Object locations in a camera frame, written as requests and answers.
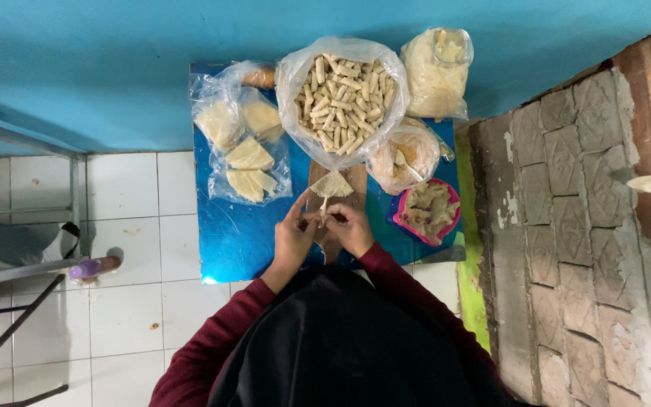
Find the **hand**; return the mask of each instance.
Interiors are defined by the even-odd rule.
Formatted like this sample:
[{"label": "hand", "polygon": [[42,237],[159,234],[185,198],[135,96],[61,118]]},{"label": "hand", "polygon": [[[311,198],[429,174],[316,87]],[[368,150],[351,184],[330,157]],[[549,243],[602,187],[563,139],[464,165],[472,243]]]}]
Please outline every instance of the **hand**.
[{"label": "hand", "polygon": [[[325,216],[325,226],[338,236],[341,245],[350,254],[360,259],[373,247],[373,234],[368,225],[366,214],[349,207],[344,203],[336,203],[328,208]],[[345,223],[340,223],[333,215],[340,214],[346,218]]]},{"label": "hand", "polygon": [[275,257],[273,263],[260,277],[276,294],[288,284],[303,264],[313,244],[315,230],[321,223],[318,212],[300,210],[310,194],[310,188],[306,189],[295,201],[283,221],[276,225]]}]

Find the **metal frame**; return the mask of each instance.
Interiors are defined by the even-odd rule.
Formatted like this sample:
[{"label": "metal frame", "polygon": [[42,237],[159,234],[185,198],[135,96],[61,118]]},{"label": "metal frame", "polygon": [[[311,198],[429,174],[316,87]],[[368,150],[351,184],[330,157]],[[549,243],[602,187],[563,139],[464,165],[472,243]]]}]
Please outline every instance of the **metal frame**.
[{"label": "metal frame", "polygon": [[[69,198],[71,200],[70,205],[64,208],[7,209],[0,211],[0,214],[68,210],[70,222],[79,227],[79,163],[86,161],[86,155],[84,153],[69,150],[67,148],[47,143],[45,141],[37,140],[36,138],[32,138],[30,136],[23,135],[12,130],[7,130],[3,127],[0,127],[0,141],[18,145],[20,147],[29,148],[33,151],[39,151],[45,155],[58,156],[60,158],[69,160]],[[77,247],[75,248],[73,257],[73,259],[65,259],[55,262],[33,264],[30,266],[14,267],[11,269],[0,270],[0,282],[35,274],[51,272],[78,264],[81,258],[79,244],[77,244]],[[0,313],[24,311],[22,315],[20,315],[19,318],[17,318],[17,320],[14,321],[14,323],[2,334],[2,336],[0,336],[0,347],[4,345],[4,343],[9,338],[12,337],[14,332],[24,323],[24,321],[27,320],[27,318],[29,318],[29,316],[41,305],[47,296],[49,296],[49,294],[54,291],[54,288],[56,288],[57,285],[59,285],[63,280],[64,274],[58,274],[57,277],[54,278],[54,281],[52,281],[51,284],[47,287],[47,289],[45,289],[44,292],[42,292],[41,295],[28,306],[14,306],[6,309],[0,309]],[[53,395],[63,393],[68,389],[69,385],[64,384],[56,389],[50,390],[49,392],[42,393],[24,401],[0,404],[0,407],[23,407],[25,405],[31,405]]]}]

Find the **wooden cutting board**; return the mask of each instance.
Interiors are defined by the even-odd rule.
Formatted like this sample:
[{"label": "wooden cutting board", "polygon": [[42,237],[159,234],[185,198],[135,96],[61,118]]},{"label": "wooden cutting board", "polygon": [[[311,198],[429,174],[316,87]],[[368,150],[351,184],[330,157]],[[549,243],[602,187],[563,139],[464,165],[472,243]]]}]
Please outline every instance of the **wooden cutting board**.
[{"label": "wooden cutting board", "polygon": [[[308,172],[308,187],[315,184],[318,180],[325,177],[330,171],[321,166],[319,163],[311,160],[310,171]],[[366,164],[356,164],[341,171],[341,175],[346,179],[346,182],[353,188],[353,193],[344,197],[328,198],[328,205],[344,203],[350,207],[354,207],[361,211],[366,208],[366,181],[368,181],[368,173],[366,172]],[[323,198],[317,194],[312,194],[310,199],[305,203],[305,210],[319,211],[323,204]],[[321,227],[315,232],[313,239],[323,250],[323,257],[325,264],[338,263],[338,255],[343,248],[343,245],[338,241],[336,236],[329,233],[328,229]]]}]

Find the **plastic bottle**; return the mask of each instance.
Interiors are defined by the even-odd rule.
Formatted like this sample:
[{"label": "plastic bottle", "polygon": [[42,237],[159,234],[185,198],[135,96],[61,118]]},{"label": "plastic bottle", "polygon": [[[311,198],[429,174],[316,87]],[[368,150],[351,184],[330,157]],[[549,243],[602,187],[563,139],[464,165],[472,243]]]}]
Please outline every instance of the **plastic bottle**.
[{"label": "plastic bottle", "polygon": [[95,277],[95,275],[116,269],[122,264],[122,260],[117,256],[100,257],[97,259],[85,260],[76,266],[69,267],[69,278],[82,279]]}]

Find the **white tile floor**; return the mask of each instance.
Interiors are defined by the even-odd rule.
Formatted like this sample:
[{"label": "white tile floor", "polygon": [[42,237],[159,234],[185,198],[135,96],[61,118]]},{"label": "white tile floor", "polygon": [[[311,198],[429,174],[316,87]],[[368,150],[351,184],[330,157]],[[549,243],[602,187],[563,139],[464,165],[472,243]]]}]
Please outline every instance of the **white tile floor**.
[{"label": "white tile floor", "polygon": [[[0,159],[0,209],[69,204],[62,161]],[[68,383],[67,392],[37,405],[146,405],[173,353],[249,284],[200,284],[191,151],[92,155],[80,173],[84,247],[93,257],[121,255],[122,266],[88,288],[62,284],[0,349],[0,403]],[[32,226],[43,233],[62,216],[0,222],[44,223]],[[459,311],[455,263],[405,268]],[[29,303],[50,280],[0,285],[0,308]],[[0,334],[15,316],[0,314]]]}]

